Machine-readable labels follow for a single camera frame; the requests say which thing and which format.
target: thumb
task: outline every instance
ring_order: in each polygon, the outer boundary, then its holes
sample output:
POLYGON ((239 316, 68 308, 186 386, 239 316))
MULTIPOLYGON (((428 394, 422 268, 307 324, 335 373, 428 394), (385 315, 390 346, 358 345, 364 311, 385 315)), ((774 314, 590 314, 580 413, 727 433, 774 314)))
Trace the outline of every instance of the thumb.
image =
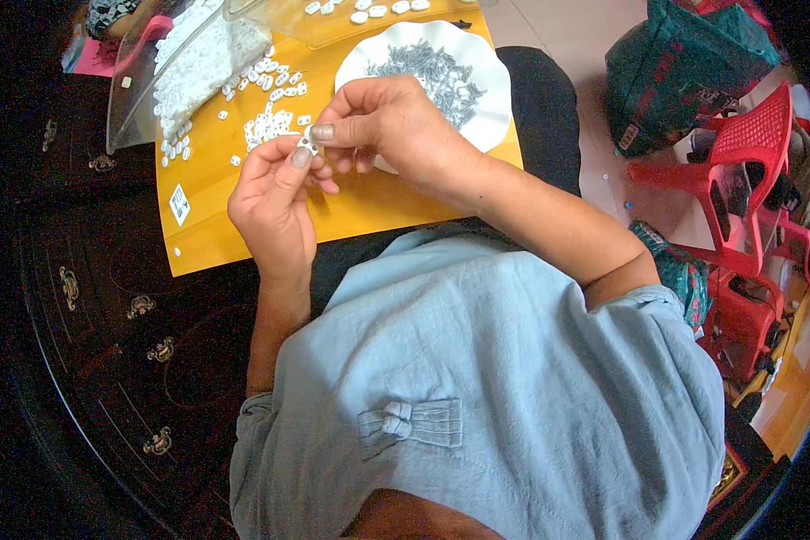
POLYGON ((315 124, 309 130, 313 143, 332 148, 355 148, 378 143, 376 114, 357 115, 315 124))
POLYGON ((282 163, 273 177, 270 200, 276 207, 289 207, 303 186, 312 161, 312 150, 299 146, 282 163))

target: hand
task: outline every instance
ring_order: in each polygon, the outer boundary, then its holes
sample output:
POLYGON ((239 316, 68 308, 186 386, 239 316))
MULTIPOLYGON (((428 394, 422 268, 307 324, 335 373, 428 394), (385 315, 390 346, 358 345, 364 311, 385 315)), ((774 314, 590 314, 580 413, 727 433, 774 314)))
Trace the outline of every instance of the hand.
POLYGON ((299 140, 282 135, 254 148, 228 199, 228 217, 255 259, 262 285, 308 287, 316 241, 306 186, 338 193, 332 169, 297 148, 299 140))
POLYGON ((350 81, 311 132, 340 173, 372 169, 376 154, 418 191, 467 206, 468 175, 483 154, 459 135, 411 75, 350 81))

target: green bag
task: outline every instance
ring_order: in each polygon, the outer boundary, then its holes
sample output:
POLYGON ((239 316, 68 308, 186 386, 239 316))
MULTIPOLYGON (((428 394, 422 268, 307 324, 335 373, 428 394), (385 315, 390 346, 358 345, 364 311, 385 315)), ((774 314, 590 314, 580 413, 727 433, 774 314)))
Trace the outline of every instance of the green bag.
POLYGON ((606 53, 612 140, 625 157, 671 146, 737 106, 780 61, 765 29, 732 4, 705 16, 648 0, 648 20, 606 53))
POLYGON ((660 284, 671 288, 678 296, 684 308, 684 320, 692 328, 700 327, 711 307, 711 300, 708 298, 708 265, 669 243, 644 221, 635 220, 628 228, 654 257, 660 284))

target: scalloped white plate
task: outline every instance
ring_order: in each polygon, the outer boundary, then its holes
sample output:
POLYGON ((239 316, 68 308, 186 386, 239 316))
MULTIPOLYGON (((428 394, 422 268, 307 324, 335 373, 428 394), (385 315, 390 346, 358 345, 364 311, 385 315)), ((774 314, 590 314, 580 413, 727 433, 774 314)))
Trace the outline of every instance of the scalloped white plate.
MULTIPOLYGON (((477 115, 462 126, 459 133, 481 152, 495 148, 507 135, 510 119, 513 117, 510 110, 509 72, 485 39, 468 34, 449 22, 398 22, 381 34, 360 41, 336 72, 336 91, 348 81, 363 79, 370 62, 377 65, 386 62, 388 45, 402 47, 416 44, 420 39, 428 41, 435 50, 443 46, 457 64, 474 67, 468 81, 474 82, 477 88, 486 93, 477 101, 477 115)), ((380 156, 375 160, 375 166, 389 173, 396 173, 380 156)))

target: barcode label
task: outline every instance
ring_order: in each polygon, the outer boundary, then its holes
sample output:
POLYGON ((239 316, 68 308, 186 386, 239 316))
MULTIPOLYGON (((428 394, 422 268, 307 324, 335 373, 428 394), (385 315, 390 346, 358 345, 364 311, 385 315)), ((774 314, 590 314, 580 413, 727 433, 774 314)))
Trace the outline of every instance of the barcode label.
POLYGON ((624 132, 624 136, 621 137, 621 142, 618 143, 618 147, 622 150, 627 150, 633 141, 636 140, 636 135, 639 135, 639 127, 636 124, 630 124, 627 126, 627 131, 624 132))
POLYGON ((171 195, 171 200, 168 201, 171 205, 171 212, 177 220, 177 226, 183 226, 183 221, 186 219, 186 214, 189 213, 189 201, 186 200, 186 195, 183 193, 183 188, 177 184, 174 189, 174 194, 171 195))

